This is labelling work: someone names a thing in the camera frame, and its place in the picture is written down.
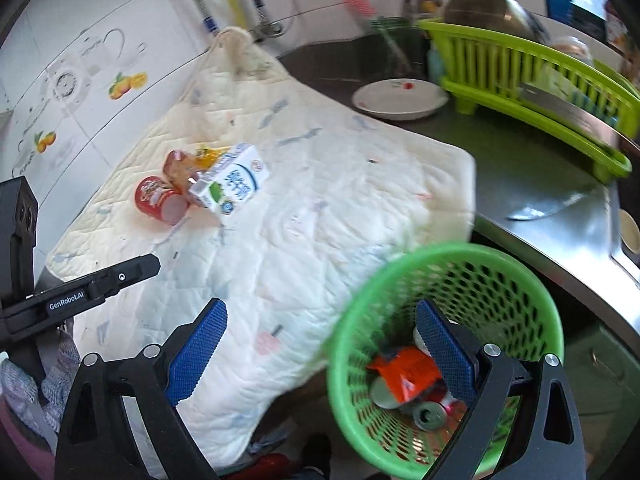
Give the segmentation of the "grey gloved left hand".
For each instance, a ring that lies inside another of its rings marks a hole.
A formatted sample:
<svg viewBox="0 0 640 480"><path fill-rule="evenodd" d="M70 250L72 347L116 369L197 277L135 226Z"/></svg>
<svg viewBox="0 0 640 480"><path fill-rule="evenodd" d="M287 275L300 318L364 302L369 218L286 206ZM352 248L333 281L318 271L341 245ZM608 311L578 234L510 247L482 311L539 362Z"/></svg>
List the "grey gloved left hand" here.
<svg viewBox="0 0 640 480"><path fill-rule="evenodd" d="M44 369L40 385L17 364L5 359L1 363L1 389L11 412L55 455L80 356L73 337L65 330L40 336L36 350Z"/></svg>

